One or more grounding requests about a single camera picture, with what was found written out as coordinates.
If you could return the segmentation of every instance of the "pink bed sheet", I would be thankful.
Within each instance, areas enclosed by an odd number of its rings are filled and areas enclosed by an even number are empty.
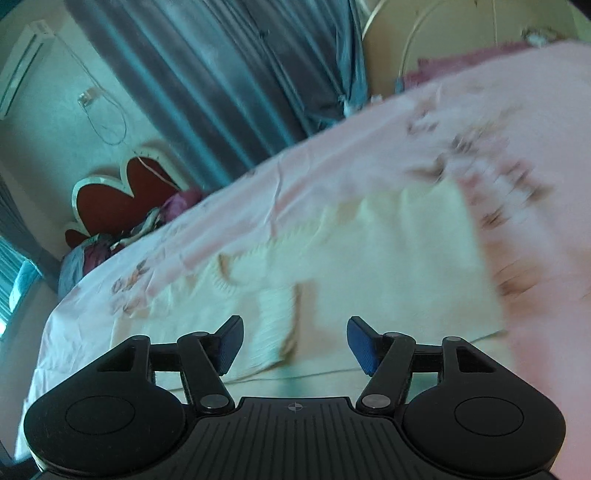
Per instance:
[[[517,373],[563,411],[554,465],[591,450],[591,46],[556,44],[423,85],[260,165],[92,271],[51,314],[24,410],[109,347],[114,317],[211,255],[326,206],[423,179],[466,190],[506,306]],[[17,455],[26,446],[19,439]]]

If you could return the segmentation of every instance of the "white wall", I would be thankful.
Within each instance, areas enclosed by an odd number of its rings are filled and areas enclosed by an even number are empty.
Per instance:
[[[134,148],[162,140],[87,41],[62,0],[24,0],[0,21],[0,66],[23,26],[41,18],[123,106],[128,124],[122,145],[104,144],[77,103],[78,96],[93,86],[83,68],[57,39],[35,60],[8,118],[0,121],[0,161],[50,222],[62,228],[73,219],[71,195],[77,181],[98,171],[118,174],[119,163],[133,155]],[[120,114],[104,99],[89,111],[98,129],[104,124],[122,130]]]
[[[11,456],[43,327],[56,306],[56,294],[45,282],[36,282],[17,307],[0,342],[0,440]]]

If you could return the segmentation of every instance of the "pink blanket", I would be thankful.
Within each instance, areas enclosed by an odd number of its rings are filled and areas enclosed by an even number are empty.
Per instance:
[[[567,419],[554,472],[588,478],[590,125],[591,47],[576,43],[492,60],[349,118],[85,277],[47,322],[25,409],[108,349],[119,312],[211,255],[267,241],[327,204],[452,176],[481,227],[516,372]]]

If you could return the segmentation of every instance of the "clothing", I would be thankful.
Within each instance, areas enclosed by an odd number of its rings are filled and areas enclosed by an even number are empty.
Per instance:
[[[154,343],[171,342],[194,330],[214,331],[232,314],[244,317],[247,330],[258,325],[259,332],[269,331],[269,322],[282,321],[282,334],[291,336],[289,315],[278,320],[277,312],[266,308],[291,311],[291,303],[281,309],[278,293],[291,301],[288,293],[295,285],[295,351],[289,361],[257,378],[357,369],[345,328],[353,315],[379,332],[406,333],[420,343],[440,343],[446,335],[476,340],[502,329],[501,309],[462,193],[454,182],[444,181],[331,207],[320,219],[250,252],[215,257],[200,275],[173,282],[148,307],[119,319],[112,344],[139,333]],[[218,323],[205,328],[206,319],[216,316]],[[267,335],[259,341],[262,336],[253,332],[245,339],[228,380],[244,376],[251,355],[257,367],[285,358],[285,337]]]

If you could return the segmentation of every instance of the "window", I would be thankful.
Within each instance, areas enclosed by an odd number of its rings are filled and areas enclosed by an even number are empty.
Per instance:
[[[0,338],[12,313],[37,277],[37,270],[0,238]]]

